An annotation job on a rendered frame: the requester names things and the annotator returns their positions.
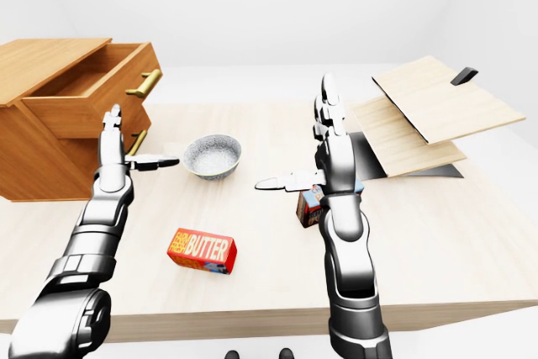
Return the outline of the small pale wooden board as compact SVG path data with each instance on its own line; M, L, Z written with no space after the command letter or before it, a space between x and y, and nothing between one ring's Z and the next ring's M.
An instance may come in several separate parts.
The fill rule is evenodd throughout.
M428 144L384 96L355 104L350 112L388 177L445 166L466 158L450 141Z

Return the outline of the open wooden drawer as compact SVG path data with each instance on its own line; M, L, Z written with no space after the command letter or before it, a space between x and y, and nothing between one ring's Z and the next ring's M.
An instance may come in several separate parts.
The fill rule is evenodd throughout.
M142 99L129 95L160 68L149 42L107 44L23 98L24 105L59 139L97 138L103 116L118 104L126 137L149 129Z

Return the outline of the grey speckled bowl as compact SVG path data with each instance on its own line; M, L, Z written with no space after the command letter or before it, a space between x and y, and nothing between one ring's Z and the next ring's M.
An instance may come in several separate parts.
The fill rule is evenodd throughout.
M207 135L195 140L183 153L183 165L195 176L218 180L230 175L239 165L242 148L229 135Z

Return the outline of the wooden cabinet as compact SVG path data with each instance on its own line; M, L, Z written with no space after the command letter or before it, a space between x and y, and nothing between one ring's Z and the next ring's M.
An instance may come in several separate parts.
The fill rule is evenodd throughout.
M0 45L0 196L11 201L83 200L92 180L23 103L110 38L20 39Z

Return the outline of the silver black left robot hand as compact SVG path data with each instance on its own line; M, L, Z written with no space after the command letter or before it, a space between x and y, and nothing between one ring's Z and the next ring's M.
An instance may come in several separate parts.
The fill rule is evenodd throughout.
M103 131L99 137L99 166L104 168L111 165L126 166L139 172L154 171L158 168L178 165L180 159L176 156L136 155L127 156L124 152L124 139L121 132L121 107L114 104L103 117Z

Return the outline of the red butter box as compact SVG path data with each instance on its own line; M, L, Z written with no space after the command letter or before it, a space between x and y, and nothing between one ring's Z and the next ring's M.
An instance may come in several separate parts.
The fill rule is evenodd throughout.
M180 267L229 275L235 265L237 247L228 236L179 228L167 255Z

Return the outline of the small black block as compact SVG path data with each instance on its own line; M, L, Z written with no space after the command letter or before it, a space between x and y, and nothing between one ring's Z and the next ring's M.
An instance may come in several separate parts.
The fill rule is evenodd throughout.
M470 82L477 74L477 69L467 66L451 80L451 85L460 86L464 83Z

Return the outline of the brown blue food box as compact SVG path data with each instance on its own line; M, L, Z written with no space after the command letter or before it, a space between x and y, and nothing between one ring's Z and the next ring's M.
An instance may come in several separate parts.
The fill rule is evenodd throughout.
M357 232L357 224L361 226L360 211L356 200L362 193L364 186L357 178L355 181L354 194L350 193L331 194L328 199L321 203L324 197L323 189L320 185L313 185L309 190L302 191L298 196L297 216L304 228L308 228L320 221L321 209L323 206L329 207L336 222L335 227L338 233Z

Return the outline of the closed wooden drawer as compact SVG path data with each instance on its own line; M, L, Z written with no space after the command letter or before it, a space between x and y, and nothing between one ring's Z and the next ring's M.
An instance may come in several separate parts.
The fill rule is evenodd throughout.
M150 128L151 121L142 106L128 107L122 104L121 109L124 151L128 152L139 134ZM87 180L93 179L93 173L98 168L98 138L103 130L103 116L104 114L99 118L69 118L57 135L61 144L66 147L67 155L82 170Z

